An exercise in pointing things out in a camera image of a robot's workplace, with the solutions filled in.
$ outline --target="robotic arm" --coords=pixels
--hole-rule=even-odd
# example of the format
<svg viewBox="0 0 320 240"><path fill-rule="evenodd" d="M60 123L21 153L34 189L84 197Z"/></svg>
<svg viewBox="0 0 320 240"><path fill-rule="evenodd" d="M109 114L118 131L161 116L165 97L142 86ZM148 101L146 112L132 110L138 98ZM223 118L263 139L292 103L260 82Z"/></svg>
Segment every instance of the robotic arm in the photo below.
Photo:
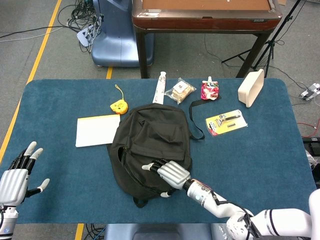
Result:
<svg viewBox="0 0 320 240"><path fill-rule="evenodd" d="M267 209L253 216L249 210L227 201L202 182L191 179L190 173L174 161L156 160L142 166L142 169L159 174L175 189L184 189L188 197L216 217L229 217L226 227L235 240L261 236L296 236L320 240L320 189L310 195L311 216L295 208Z"/></svg>
<svg viewBox="0 0 320 240"><path fill-rule="evenodd" d="M19 213L16 207L22 204L25 198L42 193L49 184L50 179L45 179L37 188L28 190L28 181L37 158L43 152L39 148L34 153L37 143L31 142L19 156L13 160L0 180L0 240L10 240Z"/></svg>

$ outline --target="clear plastic bag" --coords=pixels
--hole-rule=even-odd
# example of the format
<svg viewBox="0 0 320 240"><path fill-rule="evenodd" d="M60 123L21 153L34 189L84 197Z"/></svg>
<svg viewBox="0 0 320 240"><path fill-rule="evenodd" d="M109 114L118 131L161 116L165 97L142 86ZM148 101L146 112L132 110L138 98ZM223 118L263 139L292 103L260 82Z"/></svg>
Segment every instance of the clear plastic bag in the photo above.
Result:
<svg viewBox="0 0 320 240"><path fill-rule="evenodd" d="M177 84L174 85L170 90L166 91L164 95L180 104L189 94L193 93L195 90L197 89L194 86L179 77Z"/></svg>

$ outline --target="pink pouch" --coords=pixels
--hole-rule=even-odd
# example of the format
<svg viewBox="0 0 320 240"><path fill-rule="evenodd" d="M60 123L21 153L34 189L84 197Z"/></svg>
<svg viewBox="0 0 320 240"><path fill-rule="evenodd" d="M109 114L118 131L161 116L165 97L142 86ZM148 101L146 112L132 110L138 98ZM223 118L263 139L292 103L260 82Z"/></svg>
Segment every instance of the pink pouch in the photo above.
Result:
<svg viewBox="0 0 320 240"><path fill-rule="evenodd" d="M201 86L201 99L203 100L216 100L219 95L219 85L217 81L212 81L211 77L208 81L202 81Z"/></svg>

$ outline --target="backpack strap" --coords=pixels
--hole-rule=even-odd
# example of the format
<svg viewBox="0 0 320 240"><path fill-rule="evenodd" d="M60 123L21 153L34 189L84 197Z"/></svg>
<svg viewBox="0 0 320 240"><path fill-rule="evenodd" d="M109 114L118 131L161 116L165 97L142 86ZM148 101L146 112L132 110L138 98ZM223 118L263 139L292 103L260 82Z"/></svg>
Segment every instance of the backpack strap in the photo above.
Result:
<svg viewBox="0 0 320 240"><path fill-rule="evenodd" d="M136 197L133 197L133 201L134 201L134 204L140 209L142 209L148 203L148 200L139 200Z"/></svg>
<svg viewBox="0 0 320 240"><path fill-rule="evenodd" d="M221 96L219 95L217 97L216 100L219 100L221 99ZM213 102L212 100L203 100L203 99L200 99L200 100L196 100L196 101L193 101L190 106L189 106L189 117L190 117L190 120L193 122L194 126L202 133L202 136L201 137L195 137L193 135L190 136L190 138L194 139L194 140L202 140L202 139L205 139L205 134L204 134L204 131L201 130L201 128L199 128L196 123L194 122L194 119L193 119L193 116L192 116L192 108L193 107L196 107L196 106L199 106L199 105L202 105L202 104L207 104L207 103L211 103Z"/></svg>

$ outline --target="floor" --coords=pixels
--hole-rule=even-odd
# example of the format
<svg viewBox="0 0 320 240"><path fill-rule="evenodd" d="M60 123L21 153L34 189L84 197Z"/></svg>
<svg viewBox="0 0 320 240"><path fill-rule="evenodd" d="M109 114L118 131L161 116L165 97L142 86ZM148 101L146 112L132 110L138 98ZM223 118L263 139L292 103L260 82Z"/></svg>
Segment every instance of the floor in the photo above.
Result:
<svg viewBox="0 0 320 240"><path fill-rule="evenodd" d="M282 6L286 15L294 4L287 0ZM62 0L59 9L73 4L74 0ZM56 1L51 0L2 0L0 3L0 36L8 33L48 26ZM286 72L298 82L307 86L319 83L320 65L320 4L306 2L294 24L282 38L284 45L275 46L274 60L271 65ZM2 40L28 38L41 35L45 29L16 34ZM6 132L31 73L44 37L28 40L0 42L0 143ZM152 78L158 78L160 71L166 71L168 78L231 78L242 63L239 59L228 62L226 66L217 57L228 58L250 48L255 40L251 35L222 34L157 34L155 42L155 60L149 72ZM282 79L292 96L301 93L295 84L280 70L272 67L269 78ZM63 28L50 34L39 61L34 79L105 79L106 67L96 66L88 53L79 49L73 31ZM138 68L115 67L112 78L139 78ZM316 124L320 117L320 108L314 101L308 104L301 99L291 98L297 122ZM299 126L301 135L309 135L314 129ZM77 224L21 224L16 226L13 239L74 239Z"/></svg>

